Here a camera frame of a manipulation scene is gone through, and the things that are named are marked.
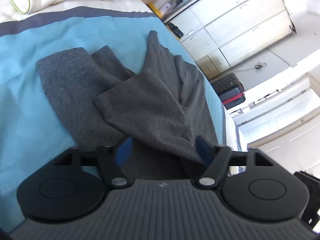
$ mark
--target silver bolt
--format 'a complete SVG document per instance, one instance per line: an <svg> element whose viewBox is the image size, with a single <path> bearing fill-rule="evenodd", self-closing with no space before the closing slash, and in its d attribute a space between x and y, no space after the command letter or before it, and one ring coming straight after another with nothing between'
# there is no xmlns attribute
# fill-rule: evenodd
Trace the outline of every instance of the silver bolt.
<svg viewBox="0 0 320 240"><path fill-rule="evenodd" d="M124 186L127 184L127 180L125 178L114 178L111 183L115 186Z"/></svg>
<svg viewBox="0 0 320 240"><path fill-rule="evenodd" d="M205 177L199 179L199 183L203 186L212 186L213 184L215 184L215 180L212 178Z"/></svg>

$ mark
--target blue bedsheet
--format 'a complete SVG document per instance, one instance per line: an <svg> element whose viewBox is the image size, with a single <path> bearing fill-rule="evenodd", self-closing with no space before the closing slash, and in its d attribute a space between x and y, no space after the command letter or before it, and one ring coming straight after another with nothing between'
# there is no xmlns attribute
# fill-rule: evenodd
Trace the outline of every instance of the blue bedsheet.
<svg viewBox="0 0 320 240"><path fill-rule="evenodd" d="M78 7L0 24L0 227L11 231L24 218L18 185L76 142L46 99L36 62L58 51L83 47L89 54L108 45L121 63L138 73L150 30L174 55L193 63L179 41L151 13ZM206 99L218 141L224 143L224 112L209 82Z"/></svg>

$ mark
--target red and black suitcase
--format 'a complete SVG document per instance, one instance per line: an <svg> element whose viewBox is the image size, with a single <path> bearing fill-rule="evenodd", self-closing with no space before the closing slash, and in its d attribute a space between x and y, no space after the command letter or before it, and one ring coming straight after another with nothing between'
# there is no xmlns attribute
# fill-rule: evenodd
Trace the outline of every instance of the red and black suitcase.
<svg viewBox="0 0 320 240"><path fill-rule="evenodd" d="M211 86L227 110L245 101L243 85L234 73L212 82Z"/></svg>

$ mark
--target gray cloth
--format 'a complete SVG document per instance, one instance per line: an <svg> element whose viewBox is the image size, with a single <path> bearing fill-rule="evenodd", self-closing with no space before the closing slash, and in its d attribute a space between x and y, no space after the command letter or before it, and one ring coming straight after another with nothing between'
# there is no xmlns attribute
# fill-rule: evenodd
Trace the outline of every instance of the gray cloth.
<svg viewBox="0 0 320 240"><path fill-rule="evenodd" d="M203 75L160 45L155 31L147 45L137 75L107 46L92 56L76 48L43 58L37 67L44 92L84 150L116 145L131 136L158 151L201 163L196 136L217 144Z"/></svg>

